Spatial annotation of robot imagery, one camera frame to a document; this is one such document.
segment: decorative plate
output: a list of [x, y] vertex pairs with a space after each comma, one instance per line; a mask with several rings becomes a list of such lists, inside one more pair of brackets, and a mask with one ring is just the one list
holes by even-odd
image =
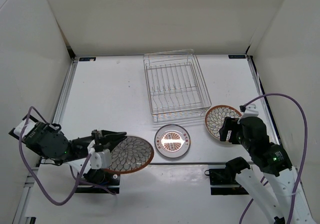
[[190, 148], [190, 136], [179, 125], [165, 125], [155, 135], [156, 149], [167, 158], [182, 157]]
[[104, 169], [109, 173], [126, 174], [145, 168], [154, 157], [154, 149], [146, 140], [128, 136], [111, 152], [111, 165]]
[[[205, 124], [209, 133], [216, 139], [220, 140], [219, 130], [223, 126], [225, 117], [239, 118], [241, 113], [235, 108], [228, 105], [217, 105], [209, 109], [205, 115]], [[230, 138], [230, 133], [227, 135], [227, 141]]]

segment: plate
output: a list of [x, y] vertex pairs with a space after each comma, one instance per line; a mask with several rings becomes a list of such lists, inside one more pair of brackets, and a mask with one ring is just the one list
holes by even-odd
[[127, 174], [145, 168], [154, 157], [154, 149], [146, 140], [128, 136], [111, 152], [111, 165], [104, 169], [109, 173]]
[[165, 125], [155, 134], [155, 148], [167, 158], [179, 158], [187, 153], [191, 140], [189, 133], [179, 125]]
[[[205, 115], [205, 124], [206, 129], [209, 133], [215, 138], [220, 140], [219, 130], [223, 126], [223, 122], [225, 117], [233, 117], [239, 118], [242, 114], [236, 110], [235, 108], [228, 106], [228, 105], [217, 105], [209, 109], [209, 111]], [[227, 141], [230, 138], [230, 133], [227, 135]]]

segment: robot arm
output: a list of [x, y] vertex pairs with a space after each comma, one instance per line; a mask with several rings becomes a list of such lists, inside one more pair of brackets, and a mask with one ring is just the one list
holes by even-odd
[[[229, 142], [241, 144], [249, 153], [252, 161], [257, 165], [265, 178], [269, 181], [279, 206], [279, 210], [272, 210], [274, 198], [270, 193], [261, 192], [257, 194], [257, 188], [262, 191], [260, 186], [255, 186], [256, 181], [248, 180], [248, 171], [245, 168], [236, 172], [235, 179], [253, 196], [260, 208], [264, 211], [270, 223], [278, 223], [271, 220], [273, 217], [283, 217], [287, 220], [290, 207], [292, 190], [295, 183], [295, 170], [288, 157], [287, 152], [280, 145], [269, 142], [267, 128], [263, 121], [259, 119], [255, 105], [241, 107], [244, 112], [240, 119], [226, 117], [222, 128], [219, 130], [220, 140], [226, 141], [228, 132], [231, 131]], [[303, 198], [303, 190], [299, 185], [295, 194], [294, 212], [292, 223], [315, 223], [312, 219], [309, 207]]]
[[[25, 119], [12, 131], [10, 135], [19, 139], [19, 135], [25, 124]], [[68, 163], [79, 172], [83, 159], [91, 154], [90, 164], [84, 171], [99, 173], [94, 170], [108, 168], [111, 164], [111, 151], [123, 140], [126, 139], [126, 132], [112, 132], [106, 130], [94, 130], [91, 136], [68, 140], [61, 126], [38, 121], [30, 116], [29, 122], [23, 134], [22, 142], [27, 148], [45, 159], [51, 159], [56, 165]]]

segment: white table surface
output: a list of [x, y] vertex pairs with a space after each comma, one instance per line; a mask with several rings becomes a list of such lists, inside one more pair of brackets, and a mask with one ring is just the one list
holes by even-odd
[[[249, 195], [211, 195], [206, 165], [149, 165], [121, 176], [120, 194], [76, 193], [63, 206], [51, 204], [35, 185], [26, 215], [35, 224], [236, 224]], [[44, 165], [38, 177], [58, 201], [66, 198], [74, 180], [69, 167]], [[243, 224], [267, 224], [253, 204]]]
[[[105, 129], [126, 131], [154, 145], [154, 135], [162, 124], [154, 124], [149, 112], [142, 56], [96, 59], [79, 62], [76, 68], [61, 122], [66, 137], [83, 137], [94, 129]], [[224, 104], [239, 109], [239, 105], [258, 95], [246, 59], [230, 60], [226, 55], [200, 55], [198, 59], [212, 106]], [[260, 118], [268, 124], [262, 103], [256, 104]], [[243, 147], [220, 143], [211, 137], [204, 118], [179, 124], [189, 132], [191, 148], [177, 162], [225, 163], [238, 156], [250, 160]], [[268, 133], [273, 141], [270, 129]], [[35, 184], [26, 216], [35, 216], [36, 224], [238, 223], [250, 197], [211, 196], [209, 178], [203, 173], [206, 165], [172, 165], [156, 150], [153, 163], [171, 165], [149, 165], [136, 173], [122, 175], [117, 196], [76, 193], [64, 206], [51, 204]], [[74, 184], [67, 165], [41, 165], [38, 177], [50, 195], [60, 201]], [[252, 205], [244, 219], [244, 223], [266, 222], [256, 205]]]
[[[97, 57], [94, 62], [78, 62], [71, 91], [61, 122], [68, 139], [88, 136], [94, 129], [126, 131], [154, 146], [156, 131], [168, 123], [154, 123], [150, 114], [142, 56]], [[199, 63], [212, 106], [239, 105], [258, 96], [246, 59], [227, 55], [199, 55]], [[256, 101], [259, 117], [268, 125], [261, 101]], [[177, 162], [227, 162], [238, 156], [251, 161], [240, 145], [214, 139], [205, 127], [205, 118], [174, 121], [191, 137], [186, 156]], [[268, 128], [270, 140], [274, 142]], [[152, 163], [168, 163], [155, 151]]]

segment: white wall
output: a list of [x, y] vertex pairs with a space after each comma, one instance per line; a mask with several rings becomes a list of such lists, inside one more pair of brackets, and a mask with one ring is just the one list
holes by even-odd
[[283, 0], [48, 0], [76, 54], [253, 51]]
[[[53, 117], [70, 58], [47, 0], [0, 0], [0, 223], [11, 223], [27, 170], [8, 135], [35, 105]], [[34, 164], [38, 157], [25, 149]]]
[[[320, 222], [320, 0], [285, 0], [253, 57], [265, 91], [293, 96], [306, 112], [309, 139], [302, 181]], [[304, 137], [301, 114], [289, 100], [268, 100], [282, 142], [298, 165]]]

